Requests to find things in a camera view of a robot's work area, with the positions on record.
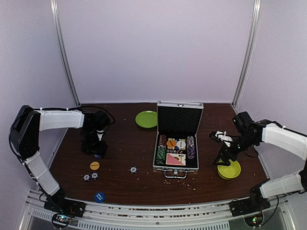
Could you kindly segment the white dealer button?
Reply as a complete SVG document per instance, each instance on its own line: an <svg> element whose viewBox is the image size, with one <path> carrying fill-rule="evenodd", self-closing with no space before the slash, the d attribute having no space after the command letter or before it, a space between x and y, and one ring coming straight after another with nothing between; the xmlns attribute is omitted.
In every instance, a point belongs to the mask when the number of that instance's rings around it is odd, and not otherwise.
<svg viewBox="0 0 307 230"><path fill-rule="evenodd" d="M185 150L185 149L186 149L186 142L185 142L185 141L182 141L182 140L179 140L179 141L176 143L176 147L177 147L179 150Z"/></svg>

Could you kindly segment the aluminium poker case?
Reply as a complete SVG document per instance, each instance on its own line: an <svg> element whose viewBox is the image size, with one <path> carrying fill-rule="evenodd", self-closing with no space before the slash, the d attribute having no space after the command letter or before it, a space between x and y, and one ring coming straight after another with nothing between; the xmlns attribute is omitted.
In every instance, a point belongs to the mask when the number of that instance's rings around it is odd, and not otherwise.
<svg viewBox="0 0 307 230"><path fill-rule="evenodd" d="M203 103L157 102L157 135L153 170L183 180L199 170L197 133Z"/></svg>

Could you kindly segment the red card deck box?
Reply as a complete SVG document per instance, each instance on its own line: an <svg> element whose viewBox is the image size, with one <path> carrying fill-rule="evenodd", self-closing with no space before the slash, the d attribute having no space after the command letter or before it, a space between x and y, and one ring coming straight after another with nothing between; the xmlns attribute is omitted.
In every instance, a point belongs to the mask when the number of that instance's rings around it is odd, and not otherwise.
<svg viewBox="0 0 307 230"><path fill-rule="evenodd" d="M166 155L166 165L186 166L186 155L185 154L168 153Z"/></svg>

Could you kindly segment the orange big blind button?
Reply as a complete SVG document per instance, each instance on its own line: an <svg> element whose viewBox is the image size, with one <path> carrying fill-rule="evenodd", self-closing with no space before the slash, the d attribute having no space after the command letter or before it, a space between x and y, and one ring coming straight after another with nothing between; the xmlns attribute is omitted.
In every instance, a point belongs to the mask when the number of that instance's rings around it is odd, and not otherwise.
<svg viewBox="0 0 307 230"><path fill-rule="evenodd" d="M166 145L168 149L174 150L175 147L177 146L177 142L173 139L170 139L167 141Z"/></svg>

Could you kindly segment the blue small blind button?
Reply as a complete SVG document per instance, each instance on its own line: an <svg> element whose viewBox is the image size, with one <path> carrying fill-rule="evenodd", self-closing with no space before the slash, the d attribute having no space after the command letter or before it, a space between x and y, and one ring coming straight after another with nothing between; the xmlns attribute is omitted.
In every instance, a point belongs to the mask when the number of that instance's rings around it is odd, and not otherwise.
<svg viewBox="0 0 307 230"><path fill-rule="evenodd" d="M97 203L102 203L105 201L105 194L103 192L97 192L95 195L94 195L94 201L97 202Z"/></svg>

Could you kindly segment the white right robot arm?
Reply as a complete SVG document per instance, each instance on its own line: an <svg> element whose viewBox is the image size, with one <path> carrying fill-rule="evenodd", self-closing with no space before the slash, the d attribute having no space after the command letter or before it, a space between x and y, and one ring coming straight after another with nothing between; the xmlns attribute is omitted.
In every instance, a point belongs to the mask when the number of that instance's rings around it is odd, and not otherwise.
<svg viewBox="0 0 307 230"><path fill-rule="evenodd" d="M270 172L272 176L266 182L254 186L246 200L249 211L257 211L269 198L307 191L307 136L291 130L277 121L263 119L254 121L248 112L238 113L232 119L239 134L233 136L225 131L213 131L210 139L221 143L217 157L213 161L216 166L230 166L237 160L238 155L250 147L257 147L264 151L264 160L272 161L276 158L294 160L288 170Z"/></svg>

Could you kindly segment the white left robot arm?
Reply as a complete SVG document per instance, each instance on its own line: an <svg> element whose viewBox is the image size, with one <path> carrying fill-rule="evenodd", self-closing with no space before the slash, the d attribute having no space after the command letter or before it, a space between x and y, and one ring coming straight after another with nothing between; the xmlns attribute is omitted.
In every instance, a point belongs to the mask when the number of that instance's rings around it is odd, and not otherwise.
<svg viewBox="0 0 307 230"><path fill-rule="evenodd" d="M46 160L54 158L52 151L69 128L81 131L82 152L104 157L107 144L103 136L115 122L115 117L100 106L32 108L23 105L10 127L8 141L13 154L42 189L47 201L56 211L64 213L69 209L69 202Z"/></svg>

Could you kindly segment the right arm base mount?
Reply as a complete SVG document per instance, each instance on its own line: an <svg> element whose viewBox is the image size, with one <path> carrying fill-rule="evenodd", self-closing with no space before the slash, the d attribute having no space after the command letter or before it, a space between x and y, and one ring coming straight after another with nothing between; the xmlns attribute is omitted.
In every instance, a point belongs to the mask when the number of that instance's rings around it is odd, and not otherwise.
<svg viewBox="0 0 307 230"><path fill-rule="evenodd" d="M268 199L252 200L246 198L242 200L233 200L229 203L230 211L233 217L260 212L271 207Z"/></svg>

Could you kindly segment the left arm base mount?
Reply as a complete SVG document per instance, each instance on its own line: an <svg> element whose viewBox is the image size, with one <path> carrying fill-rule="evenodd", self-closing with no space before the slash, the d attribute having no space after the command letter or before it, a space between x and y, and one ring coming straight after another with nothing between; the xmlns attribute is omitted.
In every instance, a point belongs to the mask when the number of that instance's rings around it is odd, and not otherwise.
<svg viewBox="0 0 307 230"><path fill-rule="evenodd" d="M66 216L70 217L78 217L82 218L83 214L85 212L86 204L84 202L80 201L74 201L70 199L47 199L47 201L44 204L44 209L62 213Z"/></svg>

